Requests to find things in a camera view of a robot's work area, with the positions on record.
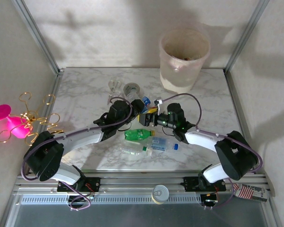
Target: clear plastic container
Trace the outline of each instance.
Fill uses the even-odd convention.
[[[169,139],[161,137],[152,137],[148,147],[152,148],[153,150],[160,151],[173,151],[179,149],[179,145],[177,143],[173,143]]]
[[[210,54],[210,41],[201,26],[176,28],[160,40],[160,79],[172,93],[188,92]]]
[[[127,96],[126,96],[126,99],[129,101],[129,102],[132,102],[133,100],[135,99],[140,99],[138,94],[135,92],[135,91],[131,91]],[[141,111],[141,113],[147,111],[147,107],[144,106],[144,109]]]
[[[152,148],[144,146],[142,143],[128,140],[124,140],[120,144],[120,150],[130,155],[139,155],[143,153],[146,156],[151,156],[152,154]]]

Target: clear plastic bottle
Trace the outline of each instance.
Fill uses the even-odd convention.
[[[127,96],[126,99],[131,103],[133,100],[135,99],[140,99],[138,94],[134,91],[130,92]],[[147,107],[144,106],[144,109],[141,111],[141,113],[144,113],[145,111],[147,111]]]
[[[167,150],[178,150],[179,145],[177,143],[173,143],[169,139],[161,138],[161,137],[152,137],[150,145],[153,150],[167,151]]]
[[[120,145],[120,150],[130,155],[139,155],[144,153],[146,156],[151,155],[152,148],[144,146],[142,143],[124,140]]]

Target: bottle label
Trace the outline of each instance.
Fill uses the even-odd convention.
[[[159,137],[153,137],[152,138],[151,148],[153,148],[155,150],[163,150],[163,151],[165,151],[165,149],[166,149],[166,139],[159,138]]]

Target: green plastic bottle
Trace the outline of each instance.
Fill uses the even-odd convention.
[[[124,132],[125,139],[130,141],[144,140],[149,136],[154,136],[155,131],[146,129],[127,130]]]

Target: red wire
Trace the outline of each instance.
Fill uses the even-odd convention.
[[[218,187],[216,187],[215,185],[214,185],[214,188],[215,188],[215,190],[216,190],[217,201],[219,201],[219,195],[218,195],[219,188],[218,188]]]
[[[93,192],[94,195],[95,195],[95,192],[94,192],[94,190],[92,190],[91,185],[90,185],[89,183],[86,183],[85,186],[88,187],[88,189],[89,189],[91,192]]]

